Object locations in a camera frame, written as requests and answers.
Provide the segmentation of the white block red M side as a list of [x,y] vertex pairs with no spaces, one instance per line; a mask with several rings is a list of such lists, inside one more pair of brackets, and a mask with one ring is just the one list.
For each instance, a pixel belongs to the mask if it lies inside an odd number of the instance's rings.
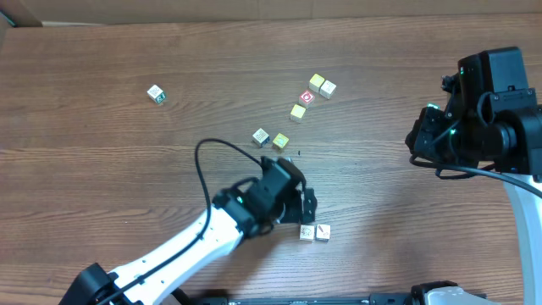
[[313,241],[315,239],[315,227],[313,225],[300,226],[300,240]]

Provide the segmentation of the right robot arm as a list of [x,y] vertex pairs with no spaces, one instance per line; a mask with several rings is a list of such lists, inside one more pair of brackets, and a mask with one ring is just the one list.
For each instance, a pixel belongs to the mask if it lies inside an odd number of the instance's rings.
[[512,206],[523,273],[523,301],[541,302],[541,107],[519,47],[462,58],[442,78],[445,108],[421,110],[405,143],[411,164],[447,180],[500,180]]

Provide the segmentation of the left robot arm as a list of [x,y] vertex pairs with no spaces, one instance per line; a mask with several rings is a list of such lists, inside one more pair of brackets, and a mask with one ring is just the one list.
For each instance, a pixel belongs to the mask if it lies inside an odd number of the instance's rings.
[[263,158],[263,175],[220,190],[191,225],[145,256],[109,272],[98,263],[82,270],[63,304],[159,304],[196,272],[243,241],[276,224],[315,220],[318,201],[288,159]]

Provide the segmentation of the white block blue side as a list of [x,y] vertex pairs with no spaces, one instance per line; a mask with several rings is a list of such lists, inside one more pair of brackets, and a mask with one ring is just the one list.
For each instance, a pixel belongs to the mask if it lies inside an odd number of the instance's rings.
[[252,141],[259,147],[264,147],[270,140],[269,134],[262,128],[259,128],[252,134]]

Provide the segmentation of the white block red mark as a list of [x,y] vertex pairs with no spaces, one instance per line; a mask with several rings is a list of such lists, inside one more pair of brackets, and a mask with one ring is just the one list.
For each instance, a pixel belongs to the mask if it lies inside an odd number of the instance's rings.
[[328,242],[330,239],[331,227],[329,225],[318,224],[315,226],[315,239],[317,241]]

